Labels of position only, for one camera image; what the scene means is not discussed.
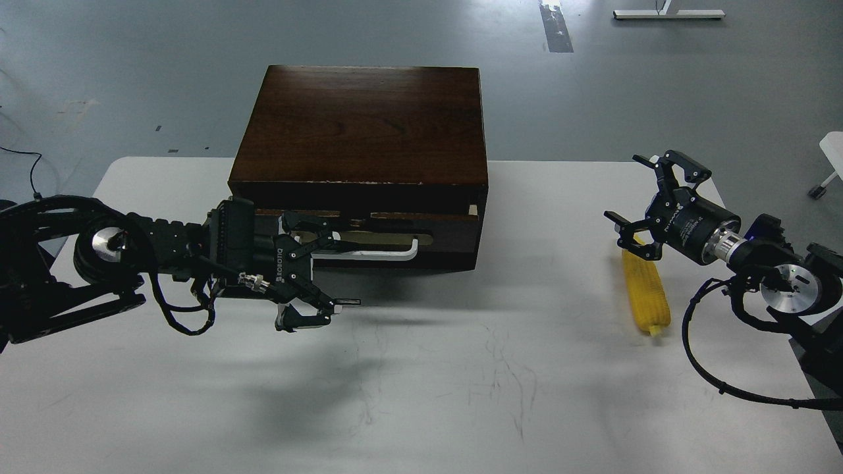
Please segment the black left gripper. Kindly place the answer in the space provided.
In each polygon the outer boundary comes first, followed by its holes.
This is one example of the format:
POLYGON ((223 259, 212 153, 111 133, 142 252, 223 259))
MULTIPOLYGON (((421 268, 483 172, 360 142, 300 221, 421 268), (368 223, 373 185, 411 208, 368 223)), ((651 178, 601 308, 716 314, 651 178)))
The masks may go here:
POLYGON ((332 299, 312 283, 314 259, 340 259, 362 245, 334 235, 331 222, 310 214, 283 212, 279 218, 282 234, 256 234, 252 260, 247 266, 247 287, 278 303, 277 331, 328 326, 332 316, 344 306, 360 305, 359 299, 332 299), (292 233, 308 232, 314 239, 304 244, 292 233))

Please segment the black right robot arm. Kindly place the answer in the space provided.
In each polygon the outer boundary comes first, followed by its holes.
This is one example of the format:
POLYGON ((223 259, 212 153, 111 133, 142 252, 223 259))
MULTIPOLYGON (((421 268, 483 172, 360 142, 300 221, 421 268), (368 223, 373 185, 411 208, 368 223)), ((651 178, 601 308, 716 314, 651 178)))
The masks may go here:
POLYGON ((633 156, 655 174, 657 193, 643 219, 630 221, 606 211, 620 248, 645 261, 657 261, 669 246, 699 266, 722 261, 732 271, 712 278, 690 300, 682 321, 682 343, 692 367, 721 394, 740 399, 810 410, 841 410, 841 255, 812 243, 800 256, 786 241, 782 222, 759 215, 740 234, 737 214, 701 197, 697 187, 711 171, 687 154, 633 156), (719 380, 693 356, 690 321, 699 302, 716 289, 730 300, 734 315, 756 330, 791 336, 803 348, 804 374, 834 392, 832 398, 792 399, 762 396, 719 380))

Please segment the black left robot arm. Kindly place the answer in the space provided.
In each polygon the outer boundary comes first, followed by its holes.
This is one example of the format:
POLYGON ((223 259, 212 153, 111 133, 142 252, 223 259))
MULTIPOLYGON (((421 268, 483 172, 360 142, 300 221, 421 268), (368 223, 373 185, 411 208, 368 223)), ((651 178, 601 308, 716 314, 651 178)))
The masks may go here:
POLYGON ((142 274, 169 326, 184 335, 213 326, 220 297, 278 304, 279 331, 328 325, 345 300, 313 284, 313 259, 361 246, 316 216, 285 212, 277 234, 257 233, 255 218, 253 203, 237 197, 221 201, 203 224, 66 195, 3 208, 2 345, 142 305, 142 274))

